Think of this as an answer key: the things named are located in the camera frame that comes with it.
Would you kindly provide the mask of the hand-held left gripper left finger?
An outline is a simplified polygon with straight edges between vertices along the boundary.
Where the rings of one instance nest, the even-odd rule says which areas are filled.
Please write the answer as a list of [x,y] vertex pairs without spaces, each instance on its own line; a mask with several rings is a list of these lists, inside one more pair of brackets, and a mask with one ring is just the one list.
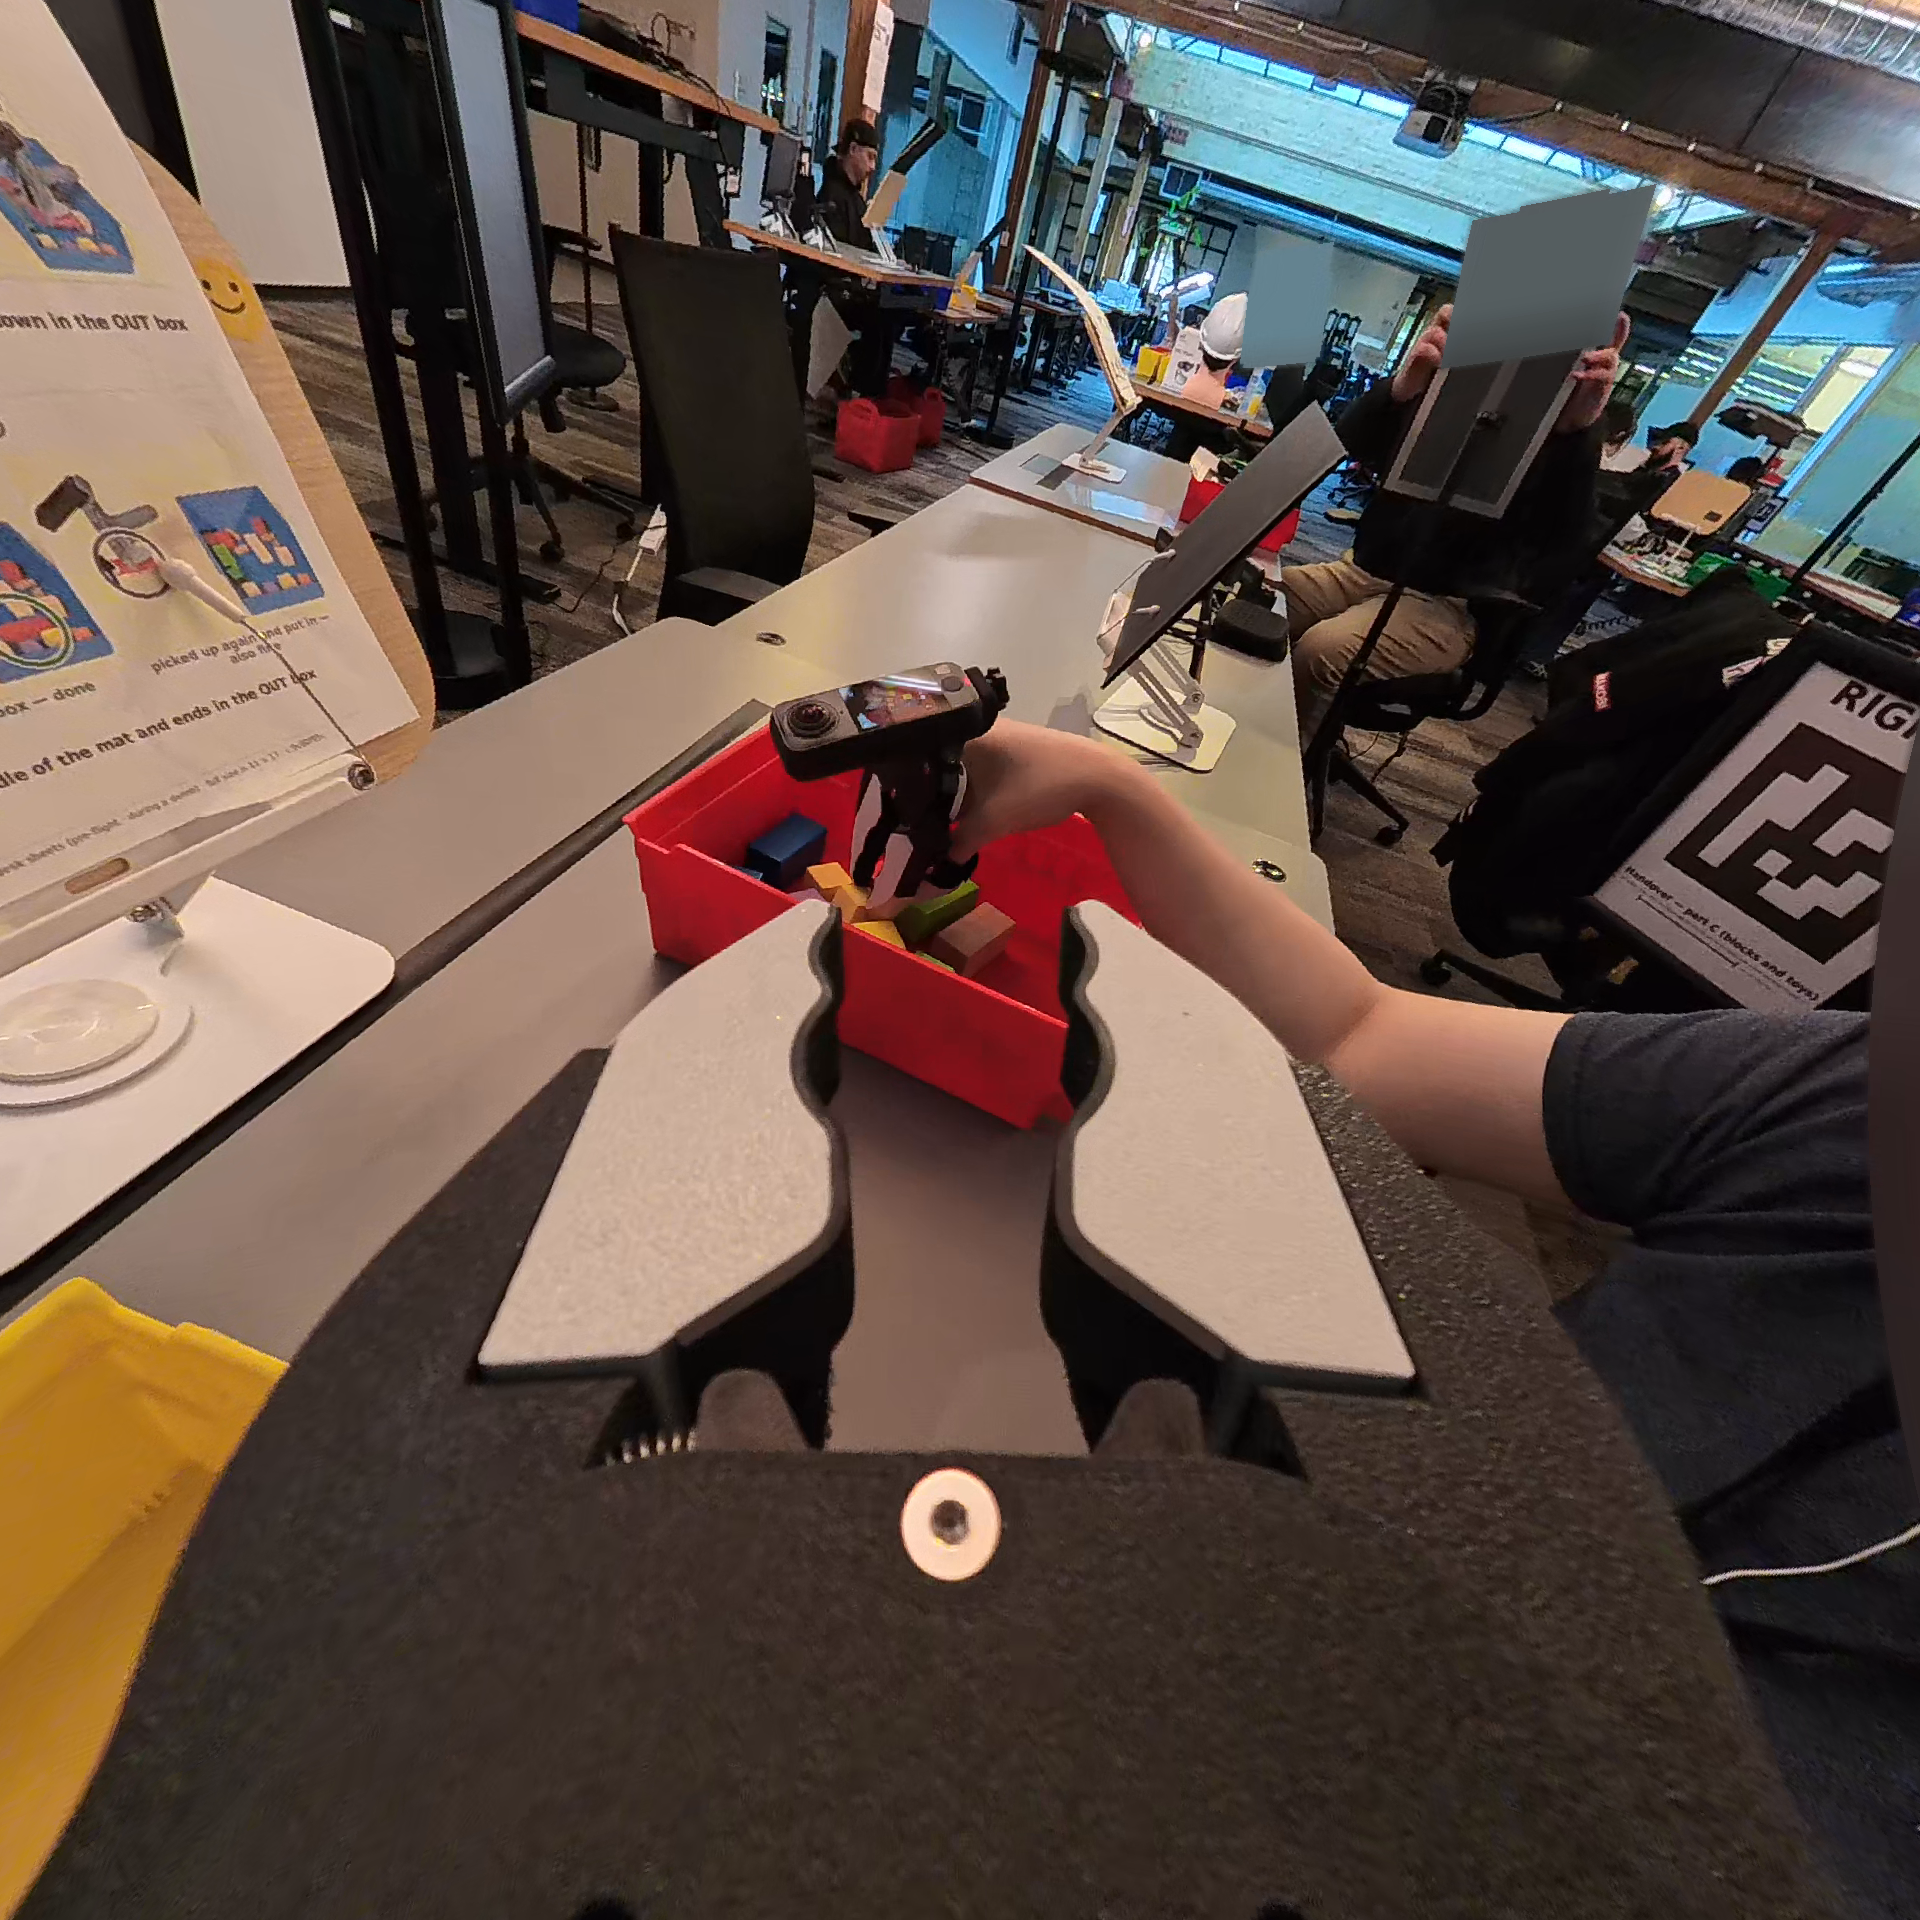
[[784,913],[618,1034],[475,1353],[489,1383],[623,1378],[640,1439],[769,1377],[809,1450],[855,1306],[839,1089],[844,925]]

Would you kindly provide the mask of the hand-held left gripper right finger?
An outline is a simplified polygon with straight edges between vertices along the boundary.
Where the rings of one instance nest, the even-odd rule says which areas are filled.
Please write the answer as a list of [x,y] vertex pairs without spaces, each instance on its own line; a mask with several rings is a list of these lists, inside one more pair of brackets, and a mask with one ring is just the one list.
[[1417,1368],[1295,1064],[1111,906],[1065,910],[1043,1327],[1098,1450],[1153,1383],[1203,1453],[1284,1456],[1264,1393],[1404,1400]]

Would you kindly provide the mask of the red plastic bin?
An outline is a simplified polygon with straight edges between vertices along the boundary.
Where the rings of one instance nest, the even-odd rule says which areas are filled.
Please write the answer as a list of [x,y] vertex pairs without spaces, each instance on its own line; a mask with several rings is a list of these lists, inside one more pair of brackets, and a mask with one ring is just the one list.
[[[826,830],[826,859],[850,863],[858,776],[793,779],[769,728],[626,814],[663,959],[698,967],[793,906],[787,889],[746,869],[750,842],[791,814]],[[870,935],[847,935],[839,1039],[1015,1128],[1063,1120],[1065,910],[1099,901],[1129,921],[1139,914],[1080,816],[1000,839],[984,851],[975,878],[984,903],[1014,925],[1009,944],[979,974],[960,977]]]
[[[1180,509],[1180,526],[1186,528],[1190,523],[1199,522],[1209,505],[1215,505],[1226,490],[1240,480],[1247,464],[1220,464],[1209,473],[1200,473],[1199,469],[1190,469],[1190,485],[1184,494],[1184,503]],[[1256,546],[1258,555],[1278,559],[1300,534],[1304,510],[1295,509],[1288,518],[1278,519],[1275,526],[1263,537]]]

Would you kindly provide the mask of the yellow plastic bin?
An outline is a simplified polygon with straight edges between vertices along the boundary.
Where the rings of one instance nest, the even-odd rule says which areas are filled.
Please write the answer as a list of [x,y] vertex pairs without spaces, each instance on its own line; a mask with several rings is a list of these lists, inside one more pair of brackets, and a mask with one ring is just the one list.
[[6,1327],[6,1915],[75,1816],[180,1554],[283,1370],[89,1281]]

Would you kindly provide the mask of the person's right forearm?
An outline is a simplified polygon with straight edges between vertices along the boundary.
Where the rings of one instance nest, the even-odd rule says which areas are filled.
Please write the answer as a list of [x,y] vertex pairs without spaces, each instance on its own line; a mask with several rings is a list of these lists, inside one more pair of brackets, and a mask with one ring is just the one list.
[[1388,989],[1166,790],[1111,755],[1071,783],[1144,929],[1326,1071],[1423,1167],[1564,1203],[1546,1077],[1569,1021]]

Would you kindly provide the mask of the person's right hand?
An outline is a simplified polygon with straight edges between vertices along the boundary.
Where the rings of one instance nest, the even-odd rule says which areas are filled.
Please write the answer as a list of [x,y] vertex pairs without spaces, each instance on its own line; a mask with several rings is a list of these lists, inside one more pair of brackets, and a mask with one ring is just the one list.
[[1019,723],[996,723],[969,742],[963,768],[967,794],[952,827],[952,853],[963,859],[1071,818],[1099,830],[1145,785],[1132,761],[1091,737]]

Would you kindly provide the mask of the red storage box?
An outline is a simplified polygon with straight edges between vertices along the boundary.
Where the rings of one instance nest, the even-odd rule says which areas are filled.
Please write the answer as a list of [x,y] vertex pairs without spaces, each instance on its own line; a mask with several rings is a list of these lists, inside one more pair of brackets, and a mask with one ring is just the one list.
[[899,473],[913,467],[919,450],[940,447],[945,421],[946,395],[940,385],[895,375],[881,395],[838,402],[833,455],[866,473]]

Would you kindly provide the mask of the white power strip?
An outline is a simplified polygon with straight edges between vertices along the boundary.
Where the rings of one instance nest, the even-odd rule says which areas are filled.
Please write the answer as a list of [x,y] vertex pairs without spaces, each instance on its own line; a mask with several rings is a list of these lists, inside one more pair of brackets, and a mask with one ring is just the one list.
[[618,639],[632,639],[656,618],[656,605],[666,578],[666,545],[670,522],[666,509],[652,509],[640,534],[632,543],[630,563],[611,593],[611,619]]

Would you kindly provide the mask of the white tilted sheet stand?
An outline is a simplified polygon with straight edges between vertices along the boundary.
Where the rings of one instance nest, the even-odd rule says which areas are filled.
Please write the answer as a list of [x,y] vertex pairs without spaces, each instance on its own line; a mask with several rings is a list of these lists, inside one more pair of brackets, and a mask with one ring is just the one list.
[[1113,326],[1091,290],[1068,273],[1058,262],[1043,255],[1034,246],[1024,246],[1024,255],[1036,262],[1049,278],[1054,278],[1068,298],[1075,303],[1086,327],[1098,369],[1111,392],[1111,414],[1106,424],[1092,434],[1092,442],[1082,450],[1065,455],[1065,464],[1086,478],[1115,485],[1122,480],[1122,469],[1104,455],[1115,434],[1134,421],[1144,407],[1144,399],[1122,362]]

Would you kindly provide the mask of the white stand with dark board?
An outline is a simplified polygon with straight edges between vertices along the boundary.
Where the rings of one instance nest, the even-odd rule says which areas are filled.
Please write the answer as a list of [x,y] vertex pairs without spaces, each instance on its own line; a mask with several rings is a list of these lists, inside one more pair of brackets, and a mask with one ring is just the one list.
[[1113,598],[1098,639],[1108,691],[1092,709],[1098,733],[1196,776],[1219,767],[1234,721],[1209,704],[1203,683],[1216,593],[1343,459],[1326,410],[1304,407]]

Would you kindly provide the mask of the black office chair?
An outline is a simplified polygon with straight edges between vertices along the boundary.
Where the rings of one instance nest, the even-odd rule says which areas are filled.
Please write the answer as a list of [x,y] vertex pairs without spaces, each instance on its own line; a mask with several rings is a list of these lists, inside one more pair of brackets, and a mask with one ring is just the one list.
[[718,626],[802,576],[816,477],[761,255],[611,234],[640,386],[642,477],[666,512],[660,618]]
[[1388,734],[1407,743],[1423,725],[1446,718],[1471,723],[1489,714],[1518,658],[1522,632],[1535,607],[1513,594],[1496,593],[1467,605],[1472,616],[1475,645],[1467,656],[1447,672],[1375,677],[1371,664],[1388,632],[1391,618],[1399,611],[1404,590],[1393,585],[1383,611],[1368,629],[1363,645],[1336,687],[1323,718],[1304,758],[1307,845],[1318,847],[1328,813],[1328,791],[1346,786],[1385,818],[1376,832],[1383,849],[1393,849],[1408,830],[1408,816],[1385,799],[1378,785],[1363,774],[1348,753],[1346,734]]

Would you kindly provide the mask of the black backpack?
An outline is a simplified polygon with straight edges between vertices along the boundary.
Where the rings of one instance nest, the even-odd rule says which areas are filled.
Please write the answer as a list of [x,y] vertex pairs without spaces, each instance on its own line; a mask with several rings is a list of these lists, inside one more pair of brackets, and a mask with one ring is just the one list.
[[1433,849],[1457,930],[1492,959],[1570,944],[1622,830],[1796,625],[1729,567],[1561,661],[1544,721],[1478,774]]

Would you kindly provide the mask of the grey board on pole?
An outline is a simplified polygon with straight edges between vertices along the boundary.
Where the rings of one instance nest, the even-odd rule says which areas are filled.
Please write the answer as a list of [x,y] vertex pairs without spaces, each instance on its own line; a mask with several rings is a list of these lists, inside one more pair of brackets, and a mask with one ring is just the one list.
[[[1569,401],[1575,362],[1575,352],[1558,352],[1435,373],[1378,494],[1500,523]],[[1407,563],[1388,575],[1393,585],[1404,590],[1404,605]],[[1463,602],[1496,593],[1511,590],[1497,585]]]

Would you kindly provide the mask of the framed tag sign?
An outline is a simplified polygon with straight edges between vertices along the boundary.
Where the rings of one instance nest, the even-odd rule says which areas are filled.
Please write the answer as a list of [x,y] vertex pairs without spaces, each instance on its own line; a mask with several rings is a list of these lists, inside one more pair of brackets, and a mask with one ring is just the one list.
[[1712,1001],[1866,1008],[1915,733],[1912,648],[1806,625],[1633,816],[1592,913]]

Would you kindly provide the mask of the instruction sheet stand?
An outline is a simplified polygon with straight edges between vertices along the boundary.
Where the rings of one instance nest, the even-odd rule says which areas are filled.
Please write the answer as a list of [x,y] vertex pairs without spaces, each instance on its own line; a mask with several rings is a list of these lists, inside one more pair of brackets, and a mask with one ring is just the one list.
[[49,6],[6,6],[2,1256],[392,989],[222,875],[424,721]]

